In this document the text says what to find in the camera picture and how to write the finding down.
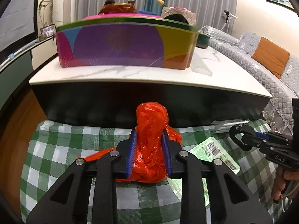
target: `colorful box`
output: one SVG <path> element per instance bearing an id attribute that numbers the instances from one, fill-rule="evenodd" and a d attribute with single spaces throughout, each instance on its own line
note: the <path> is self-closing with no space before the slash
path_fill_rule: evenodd
<path id="1" fill-rule="evenodd" d="M 57 28 L 62 67 L 93 65 L 190 66 L 198 30 L 188 24 L 137 15 L 103 16 Z"/>

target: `yellow flower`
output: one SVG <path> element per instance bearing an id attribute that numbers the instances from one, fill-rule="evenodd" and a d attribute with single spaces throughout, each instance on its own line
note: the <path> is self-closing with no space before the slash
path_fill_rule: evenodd
<path id="1" fill-rule="evenodd" d="M 157 0 L 157 3 L 160 5 L 160 6 L 163 6 L 165 4 L 165 2 L 163 0 Z"/>

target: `wooden floor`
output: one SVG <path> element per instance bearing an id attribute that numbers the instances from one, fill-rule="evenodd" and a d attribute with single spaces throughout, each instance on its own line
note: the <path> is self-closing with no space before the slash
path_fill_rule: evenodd
<path id="1" fill-rule="evenodd" d="M 20 182 L 30 138 L 47 117 L 30 90 L 16 106 L 0 139 L 0 189 L 21 217 Z"/>

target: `paper label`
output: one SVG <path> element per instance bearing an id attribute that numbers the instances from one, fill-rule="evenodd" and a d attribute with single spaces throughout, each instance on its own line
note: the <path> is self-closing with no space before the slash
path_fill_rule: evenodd
<path id="1" fill-rule="evenodd" d="M 195 155 L 198 159 L 205 161 L 213 161 L 216 158 L 221 159 L 235 174 L 240 171 L 240 166 L 234 161 L 234 159 L 227 153 L 222 145 L 214 138 L 210 137 L 203 141 L 201 144 L 197 145 L 189 151 Z M 182 179 L 170 179 L 167 178 L 171 189 L 174 194 L 178 197 L 181 202 L 182 198 Z M 209 205 L 209 195 L 207 190 L 207 182 L 205 178 L 202 178 L 203 188 L 204 188 L 204 200 L 205 205 Z"/>

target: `gray quilted sofa cover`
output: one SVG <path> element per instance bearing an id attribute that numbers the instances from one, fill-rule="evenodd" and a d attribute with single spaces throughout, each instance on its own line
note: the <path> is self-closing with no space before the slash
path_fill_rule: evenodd
<path id="1" fill-rule="evenodd" d="M 201 29 L 210 35 L 209 46 L 221 52 L 257 79 L 273 96 L 271 105 L 284 121 L 290 132 L 293 132 L 292 99 L 299 95 L 299 59 L 290 55 L 281 79 L 252 59 L 261 36 L 246 32 L 240 40 L 210 26 Z"/>

